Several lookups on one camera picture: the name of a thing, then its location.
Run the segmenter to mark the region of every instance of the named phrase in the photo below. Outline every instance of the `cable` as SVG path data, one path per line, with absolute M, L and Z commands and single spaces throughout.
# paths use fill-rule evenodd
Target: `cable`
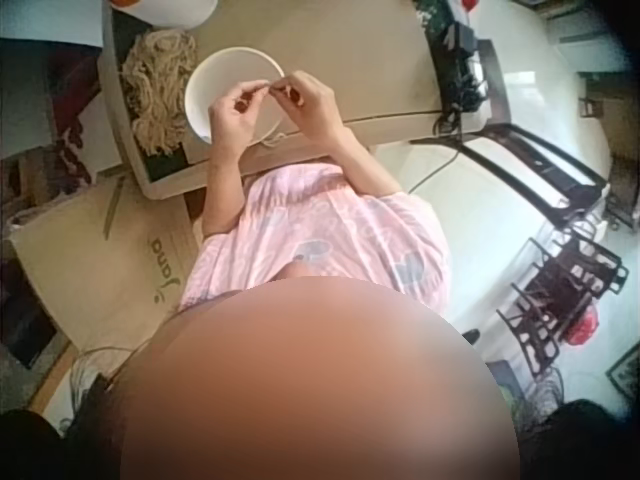
M 464 102 L 464 96 L 465 96 L 466 93 L 468 93 L 468 91 L 466 89 L 464 89 L 463 85 L 462 85 L 462 72 L 461 72 L 462 67 L 460 66 L 460 58 L 459 57 L 456 58 L 456 67 L 457 67 L 457 73 L 458 73 L 458 75 L 457 75 L 458 76 L 458 79 L 457 79 L 458 81 L 456 82 L 456 87 L 460 91 L 459 98 L 458 98 L 457 110 L 455 112 L 450 112 L 448 114 L 447 113 L 443 113 L 440 116 L 440 118 L 438 118 L 438 120 L 436 120 L 435 124 L 433 125 L 432 133 L 435 136 L 436 135 L 436 130 L 440 130 L 440 127 L 442 126 L 442 124 L 447 122 L 448 117 L 451 115 L 451 113 L 453 113 L 455 116 L 454 116 L 453 120 L 450 121 L 450 124 L 453 126 L 454 131 L 458 130 L 458 148 L 456 149 L 456 152 L 454 153 L 453 157 L 451 157 L 445 163 L 440 165 L 433 172 L 429 173 L 426 177 L 424 177 L 422 180 L 420 180 L 416 185 L 411 187 L 409 189 L 409 191 L 408 191 L 409 194 L 414 193 L 418 188 L 420 188 L 422 185 L 424 185 L 428 180 L 430 180 L 435 175 L 437 175 L 442 170 L 444 170 L 449 165 L 451 165 L 453 162 L 455 162 L 458 159 L 458 155 L 460 155 L 460 147 L 463 144 L 463 141 L 462 141 L 462 133 L 463 133 L 463 130 L 462 130 L 462 110 L 463 110 L 463 108 L 462 108 L 462 106 L 463 106 L 463 102 Z
M 438 168 L 436 168 L 433 172 L 431 172 L 429 175 L 427 175 L 426 177 L 424 177 L 422 180 L 420 180 L 414 187 L 412 187 L 409 190 L 409 194 L 412 194 L 413 192 L 415 192 L 418 188 L 420 188 L 427 180 L 429 180 L 431 177 L 433 177 L 434 175 L 436 175 L 437 173 L 439 173 L 441 170 L 445 169 L 446 167 L 448 167 L 449 165 L 451 165 L 453 162 L 456 161 L 456 159 L 458 158 L 458 155 L 460 154 L 460 149 L 456 150 L 456 153 L 453 157 L 451 157 L 450 160 L 448 160 L 446 163 L 440 165 Z

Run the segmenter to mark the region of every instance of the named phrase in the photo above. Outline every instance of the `woman's right hand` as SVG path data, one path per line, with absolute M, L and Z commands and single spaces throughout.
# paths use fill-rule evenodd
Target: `woman's right hand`
M 338 148 L 348 136 L 335 93 L 317 78 L 297 71 L 273 83 L 269 91 L 300 131 L 324 149 Z

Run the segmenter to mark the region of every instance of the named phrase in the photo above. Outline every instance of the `wall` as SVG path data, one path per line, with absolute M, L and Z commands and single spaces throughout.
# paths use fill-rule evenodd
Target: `wall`
M 0 38 L 102 47 L 102 0 L 1 0 Z
M 46 46 L 0 40 L 0 160 L 53 141 Z
M 577 72 L 619 72 L 631 64 L 595 10 L 583 8 L 547 23 L 549 41 Z
M 636 99 L 604 98 L 602 99 L 602 128 L 609 140 L 611 153 L 631 160 L 638 160 L 640 152 L 640 112 Z

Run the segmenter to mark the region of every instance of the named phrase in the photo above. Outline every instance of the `tabletop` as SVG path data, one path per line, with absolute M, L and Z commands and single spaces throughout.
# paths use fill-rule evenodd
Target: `tabletop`
M 118 75 L 137 35 L 150 26 L 105 6 L 105 46 L 99 62 L 116 143 L 150 198 L 194 190 L 206 182 L 207 145 L 191 132 L 172 155 L 145 155 L 130 128 L 131 113 Z M 244 45 L 264 51 L 285 72 L 309 71 L 336 92 L 347 124 L 365 145 L 431 135 L 442 111 L 443 75 L 450 65 L 434 45 L 454 15 L 448 0 L 221 1 L 191 31 L 198 60 L 222 48 Z M 486 112 L 470 115 L 465 130 L 482 128 Z M 275 148 L 257 145 L 241 160 L 243 174 L 324 154 L 288 119 Z

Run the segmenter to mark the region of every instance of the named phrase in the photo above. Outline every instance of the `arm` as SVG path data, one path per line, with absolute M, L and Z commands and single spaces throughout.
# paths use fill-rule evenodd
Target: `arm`
M 271 94 L 311 141 L 324 148 L 360 195 L 383 197 L 402 187 L 344 126 L 333 90 L 305 72 L 274 83 Z
M 222 158 L 224 154 L 211 149 L 207 168 L 207 195 L 202 213 L 202 234 L 205 238 L 229 233 L 237 224 L 244 208 L 244 191 L 238 160 Z
M 240 83 L 209 108 L 213 146 L 207 169 L 207 194 L 202 213 L 205 238 L 229 233 L 244 208 L 238 163 L 255 129 L 268 82 Z
M 402 191 L 402 187 L 345 128 L 344 137 L 329 154 L 342 167 L 344 176 L 359 195 L 386 197 Z

